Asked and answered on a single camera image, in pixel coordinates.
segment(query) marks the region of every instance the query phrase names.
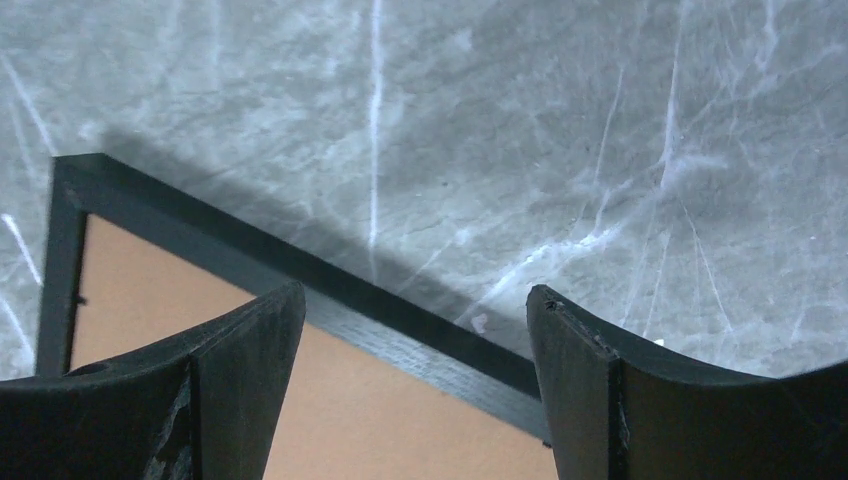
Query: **brown backing board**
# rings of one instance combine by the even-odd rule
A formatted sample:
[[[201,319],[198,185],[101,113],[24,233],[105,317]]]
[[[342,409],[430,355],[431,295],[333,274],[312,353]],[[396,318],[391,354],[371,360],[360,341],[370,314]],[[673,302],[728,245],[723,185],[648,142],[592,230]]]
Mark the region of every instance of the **brown backing board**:
[[[72,366],[141,347],[252,296],[89,217]],[[265,478],[556,479],[515,427],[307,325]]]

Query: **black frame side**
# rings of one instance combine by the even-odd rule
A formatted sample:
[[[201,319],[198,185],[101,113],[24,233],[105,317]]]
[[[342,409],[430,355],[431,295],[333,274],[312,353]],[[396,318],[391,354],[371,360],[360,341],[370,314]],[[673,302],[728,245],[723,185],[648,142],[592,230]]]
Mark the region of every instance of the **black frame side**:
[[[38,375],[61,375],[70,365],[91,214],[257,296],[288,279],[300,281],[364,317],[316,327],[542,440],[549,437],[529,359],[105,154],[54,159],[52,195]],[[426,365],[422,351],[432,352],[424,355]]]

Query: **black picture frame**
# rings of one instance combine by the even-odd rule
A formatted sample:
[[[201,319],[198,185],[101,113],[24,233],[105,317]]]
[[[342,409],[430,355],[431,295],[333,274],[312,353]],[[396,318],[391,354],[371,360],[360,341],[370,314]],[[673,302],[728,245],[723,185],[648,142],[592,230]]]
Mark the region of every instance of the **black picture frame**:
[[[102,153],[53,160],[36,375],[70,367],[89,215],[257,296],[300,281],[348,315],[313,326],[546,443],[550,437],[531,360]]]

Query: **marble surface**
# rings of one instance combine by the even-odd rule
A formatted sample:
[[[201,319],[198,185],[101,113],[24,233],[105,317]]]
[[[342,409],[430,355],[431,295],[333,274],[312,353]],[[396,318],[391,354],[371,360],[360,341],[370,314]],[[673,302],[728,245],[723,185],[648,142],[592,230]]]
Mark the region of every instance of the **marble surface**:
[[[106,151],[530,355],[547,283],[676,351],[848,357],[848,3],[10,0],[0,378],[54,154]]]

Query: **gray countertop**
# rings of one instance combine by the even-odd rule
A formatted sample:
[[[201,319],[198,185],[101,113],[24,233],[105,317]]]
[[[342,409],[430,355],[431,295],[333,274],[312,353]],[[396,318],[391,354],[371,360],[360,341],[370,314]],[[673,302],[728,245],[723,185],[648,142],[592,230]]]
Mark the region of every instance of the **gray countertop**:
[[[547,283],[717,365],[848,357],[848,3],[8,2],[0,378],[105,151],[530,355]]]

